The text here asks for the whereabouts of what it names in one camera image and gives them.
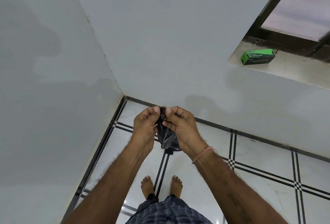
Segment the orange thread bracelet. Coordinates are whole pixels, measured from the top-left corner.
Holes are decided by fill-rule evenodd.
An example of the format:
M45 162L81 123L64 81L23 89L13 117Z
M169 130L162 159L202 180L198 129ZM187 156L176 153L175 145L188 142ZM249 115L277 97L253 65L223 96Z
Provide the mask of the orange thread bracelet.
M196 161L206 152L206 151L208 151L208 150L210 150L210 149L212 149L213 147L212 146L209 146L209 147L207 147L203 152L201 152L200 153L200 155L199 156L197 156L195 159L194 159L194 161L192 162L192 164L195 164L196 163Z

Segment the person's left hand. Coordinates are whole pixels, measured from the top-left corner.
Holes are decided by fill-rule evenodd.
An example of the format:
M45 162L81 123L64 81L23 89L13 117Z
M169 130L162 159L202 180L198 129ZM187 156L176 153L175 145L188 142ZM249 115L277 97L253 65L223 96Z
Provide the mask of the person's left hand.
M148 107L138 114L134 119L133 135L131 141L142 145L148 152L152 151L155 134L157 133L156 121L160 115L158 106Z

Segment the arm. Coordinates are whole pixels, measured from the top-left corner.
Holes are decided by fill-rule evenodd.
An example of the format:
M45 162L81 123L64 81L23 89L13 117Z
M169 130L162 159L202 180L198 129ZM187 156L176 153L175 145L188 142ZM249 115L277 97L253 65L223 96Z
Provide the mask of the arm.
M134 119L131 140L64 224L116 223L128 190L153 148L157 132L154 126L159 114L159 107L150 107Z
M194 116L179 107L166 109L164 125L175 131L180 148L195 159L208 145L198 133ZM196 168L206 181L228 223L286 223L213 151L206 151Z

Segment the bare foot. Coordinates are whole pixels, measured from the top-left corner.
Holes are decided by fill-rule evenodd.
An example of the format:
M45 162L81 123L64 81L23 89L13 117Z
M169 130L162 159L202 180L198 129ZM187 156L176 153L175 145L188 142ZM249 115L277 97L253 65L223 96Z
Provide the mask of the bare foot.
M151 181L150 176L146 176L141 181L141 189L144 197L147 199L149 194L154 194L153 183Z
M180 198L182 188L183 188L182 181L179 179L178 176L173 176L170 195L174 194L176 197Z

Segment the black garbage bag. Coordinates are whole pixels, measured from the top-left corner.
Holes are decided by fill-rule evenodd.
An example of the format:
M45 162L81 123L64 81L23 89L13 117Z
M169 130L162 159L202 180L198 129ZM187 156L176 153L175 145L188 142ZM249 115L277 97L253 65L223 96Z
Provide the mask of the black garbage bag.
M161 107L160 108L160 116L159 119L157 120L157 129L158 129L158 140L160 144L162 145L162 149L167 149L167 148L172 148L175 149L176 151L181 151L179 142L177 139L177 135L175 132L168 127L165 127L162 123L164 119L166 118L165 115L165 110L166 108Z

